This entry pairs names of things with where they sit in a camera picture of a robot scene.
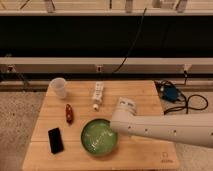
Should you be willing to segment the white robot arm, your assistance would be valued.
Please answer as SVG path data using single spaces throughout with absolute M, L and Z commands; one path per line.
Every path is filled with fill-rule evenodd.
M 137 115 L 136 103 L 120 97 L 110 127 L 118 133 L 213 148 L 213 113 Z

